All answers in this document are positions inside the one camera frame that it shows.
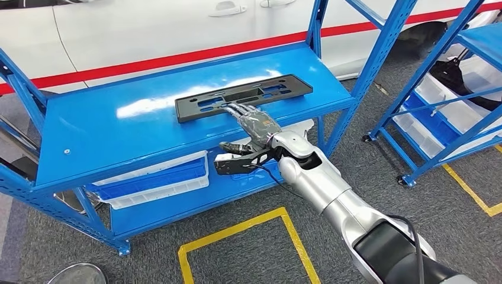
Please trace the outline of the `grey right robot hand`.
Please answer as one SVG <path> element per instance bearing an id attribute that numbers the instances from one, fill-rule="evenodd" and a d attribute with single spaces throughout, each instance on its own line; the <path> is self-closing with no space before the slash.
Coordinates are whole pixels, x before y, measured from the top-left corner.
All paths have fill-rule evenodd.
<path id="1" fill-rule="evenodd" d="M 280 125 L 266 112 L 253 105 L 230 103 L 224 108 L 248 133 L 251 141 L 247 144 L 220 142 L 219 147 L 227 153 L 241 156 L 266 149 L 269 140 L 282 131 Z"/>

